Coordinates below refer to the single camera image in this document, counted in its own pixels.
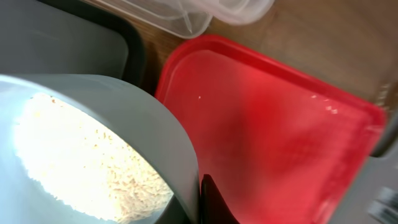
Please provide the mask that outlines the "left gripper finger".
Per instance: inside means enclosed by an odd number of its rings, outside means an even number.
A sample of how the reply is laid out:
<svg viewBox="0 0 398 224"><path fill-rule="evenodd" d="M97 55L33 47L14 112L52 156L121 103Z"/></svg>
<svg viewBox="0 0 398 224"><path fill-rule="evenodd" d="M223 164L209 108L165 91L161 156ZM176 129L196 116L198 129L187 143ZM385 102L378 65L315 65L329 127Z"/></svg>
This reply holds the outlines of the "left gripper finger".
<svg viewBox="0 0 398 224"><path fill-rule="evenodd" d="M209 174L201 181L200 213L202 224L239 224Z"/></svg>

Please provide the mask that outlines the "blue bowl with rice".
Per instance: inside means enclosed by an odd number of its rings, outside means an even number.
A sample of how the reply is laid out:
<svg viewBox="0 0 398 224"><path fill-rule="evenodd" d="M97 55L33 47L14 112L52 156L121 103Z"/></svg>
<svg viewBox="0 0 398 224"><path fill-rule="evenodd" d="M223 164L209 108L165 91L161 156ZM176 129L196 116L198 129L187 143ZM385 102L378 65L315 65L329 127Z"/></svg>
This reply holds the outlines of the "blue bowl with rice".
<svg viewBox="0 0 398 224"><path fill-rule="evenodd" d="M102 75L1 76L2 223L199 223L198 162L153 96Z"/></svg>

